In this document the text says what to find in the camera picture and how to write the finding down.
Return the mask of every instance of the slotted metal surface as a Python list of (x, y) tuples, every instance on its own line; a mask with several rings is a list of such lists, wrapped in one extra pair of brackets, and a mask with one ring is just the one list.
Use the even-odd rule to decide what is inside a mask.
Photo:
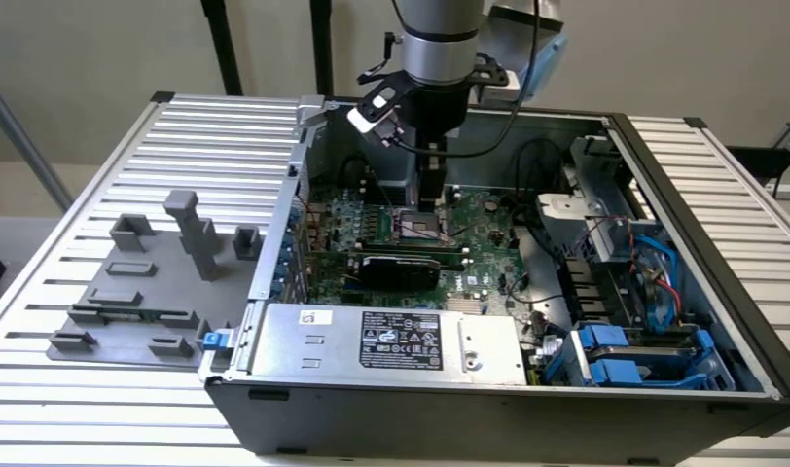
[(790, 217), (708, 130), (680, 119), (631, 121), (790, 349)]
[[(107, 231), (122, 212), (142, 212), (154, 228), (175, 230), (159, 203), (171, 188), (184, 187), (196, 190), (199, 212), (215, 219), (220, 232), (242, 222), (267, 224), (272, 181), (296, 140), (296, 105), (294, 100), (178, 95), (170, 104), (144, 110), (0, 300), (0, 465), (346, 465), (336, 459), (255, 457), (238, 445), (192, 372), (55, 362), (43, 354), (46, 338), (67, 319), (64, 309), (110, 251)], [(687, 132), (679, 126), (668, 131), (662, 119), (646, 125), (655, 133)], [(674, 144), (668, 134), (656, 138)], [(740, 198), (718, 199), (752, 206)], [(780, 232), (770, 225), (756, 229)], [(740, 234), (766, 235), (750, 229)], [(731, 236), (723, 241), (735, 243)], [(763, 262), (732, 263), (748, 273), (771, 274)], [(790, 274), (790, 268), (780, 273)], [(790, 305), (768, 305), (767, 313), (774, 323), (790, 322)], [(770, 439), (727, 440), (682, 465), (790, 467), (790, 430)]]

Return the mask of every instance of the power supply label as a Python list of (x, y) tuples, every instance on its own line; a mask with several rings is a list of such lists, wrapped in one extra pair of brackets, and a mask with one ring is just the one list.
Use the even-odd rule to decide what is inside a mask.
[(443, 370), (438, 314), (364, 311), (360, 364), (367, 368)]

